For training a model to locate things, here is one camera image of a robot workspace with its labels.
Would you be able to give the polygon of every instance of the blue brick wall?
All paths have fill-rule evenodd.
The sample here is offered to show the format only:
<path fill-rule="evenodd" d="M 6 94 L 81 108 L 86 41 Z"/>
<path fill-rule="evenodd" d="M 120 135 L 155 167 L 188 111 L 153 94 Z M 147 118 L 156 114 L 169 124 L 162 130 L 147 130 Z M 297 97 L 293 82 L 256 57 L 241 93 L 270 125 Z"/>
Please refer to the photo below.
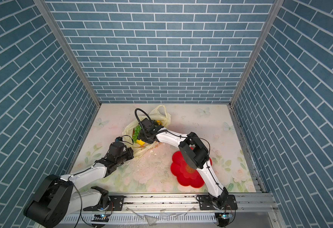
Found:
<path fill-rule="evenodd" d="M 236 103 L 286 225 L 333 228 L 333 0 L 285 0 Z"/>
<path fill-rule="evenodd" d="M 103 103 L 228 103 L 273 0 L 46 2 Z"/>
<path fill-rule="evenodd" d="M 23 206 L 63 174 L 96 107 L 32 0 L 0 1 L 0 227 L 27 227 Z"/>

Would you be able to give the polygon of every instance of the robotic arm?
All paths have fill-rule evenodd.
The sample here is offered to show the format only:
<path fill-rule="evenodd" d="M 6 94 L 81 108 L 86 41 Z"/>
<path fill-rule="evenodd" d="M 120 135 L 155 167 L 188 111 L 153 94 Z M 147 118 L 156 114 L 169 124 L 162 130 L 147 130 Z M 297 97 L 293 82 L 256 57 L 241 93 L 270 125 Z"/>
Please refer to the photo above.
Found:
<path fill-rule="evenodd" d="M 237 208 L 236 202 L 232 200 L 226 188 L 219 182 L 212 170 L 209 149 L 202 143 L 195 133 L 179 134 L 167 130 L 146 114 L 147 118 L 139 120 L 135 110 L 135 115 L 142 128 L 137 139 L 146 143 L 164 142 L 178 147 L 186 163 L 196 169 L 204 180 L 209 196 L 204 198 L 216 209 L 225 209 L 227 205 L 231 209 Z M 80 193 L 78 189 L 85 185 L 104 178 L 114 172 L 118 166 L 125 161 L 133 159 L 133 150 L 127 147 L 122 137 L 116 138 L 115 142 L 109 146 L 109 151 L 105 157 L 97 160 L 91 167 L 62 176 L 47 176 L 36 193 L 24 208 L 24 216 L 37 223 L 52 228 L 56 226 L 64 216 L 83 208 L 91 207 L 99 211 L 105 211 L 110 206 L 108 191 L 98 186 L 91 187 L 90 190 Z"/>

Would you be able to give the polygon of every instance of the floral tablecloth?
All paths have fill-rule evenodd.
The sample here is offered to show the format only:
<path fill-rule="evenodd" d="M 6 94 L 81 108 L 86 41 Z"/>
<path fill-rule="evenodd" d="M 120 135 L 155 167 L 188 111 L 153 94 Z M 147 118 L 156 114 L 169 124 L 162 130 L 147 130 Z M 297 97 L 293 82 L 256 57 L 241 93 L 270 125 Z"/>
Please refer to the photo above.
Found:
<path fill-rule="evenodd" d="M 156 106 L 102 104 L 72 172 L 92 165 L 106 154 L 109 144 L 135 119 L 135 108 L 149 113 Z M 229 192 L 255 192 L 226 105 L 166 104 L 165 107 L 172 116 L 169 130 L 181 134 L 195 132 L 210 142 L 213 170 Z M 170 171 L 176 151 L 178 148 L 174 146 L 159 143 L 142 157 L 125 162 L 108 177 L 92 182 L 81 191 L 97 185 L 109 192 L 207 192 L 205 185 L 199 189 L 179 185 Z"/>

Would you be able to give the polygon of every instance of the plastic bag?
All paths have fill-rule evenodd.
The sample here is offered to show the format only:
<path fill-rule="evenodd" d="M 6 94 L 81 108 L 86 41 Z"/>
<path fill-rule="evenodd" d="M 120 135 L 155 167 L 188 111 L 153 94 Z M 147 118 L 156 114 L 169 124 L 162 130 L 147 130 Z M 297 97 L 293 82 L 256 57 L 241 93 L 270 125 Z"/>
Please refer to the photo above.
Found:
<path fill-rule="evenodd" d="M 165 116 L 159 112 L 160 107 L 164 107 Z M 159 105 L 158 107 L 156 107 L 154 110 L 152 110 L 149 113 L 149 116 L 151 120 L 159 120 L 165 128 L 168 128 L 168 126 L 170 125 L 171 115 L 166 112 L 166 107 L 164 105 Z M 146 116 L 141 116 L 141 115 L 139 115 L 138 117 L 140 121 L 146 118 Z M 135 118 L 134 121 L 132 121 L 129 125 L 125 127 L 125 129 L 122 132 L 122 135 L 129 135 L 132 137 L 133 130 L 137 125 L 139 125 L 139 122 Z M 129 137 L 123 137 L 123 140 L 132 143 L 132 140 Z M 151 149 L 156 144 L 158 144 L 158 142 L 154 142 L 153 144 L 145 143 L 143 146 L 140 146 L 138 143 L 134 142 L 134 144 L 131 146 L 131 148 L 134 151 L 134 157 L 135 158 L 141 157 L 148 149 Z"/>

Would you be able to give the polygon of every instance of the red flower-shaped tray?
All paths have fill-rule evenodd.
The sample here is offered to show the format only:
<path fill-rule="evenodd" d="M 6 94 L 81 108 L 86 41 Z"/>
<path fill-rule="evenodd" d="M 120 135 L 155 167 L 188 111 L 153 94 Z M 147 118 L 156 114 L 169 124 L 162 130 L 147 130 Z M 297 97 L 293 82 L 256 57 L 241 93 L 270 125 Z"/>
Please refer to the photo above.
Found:
<path fill-rule="evenodd" d="M 170 171 L 172 171 L 172 174 L 177 177 L 180 185 L 190 185 L 193 188 L 201 188 L 204 185 L 204 180 L 199 172 L 187 165 L 180 151 L 173 154 L 172 160 L 173 162 L 170 166 Z"/>

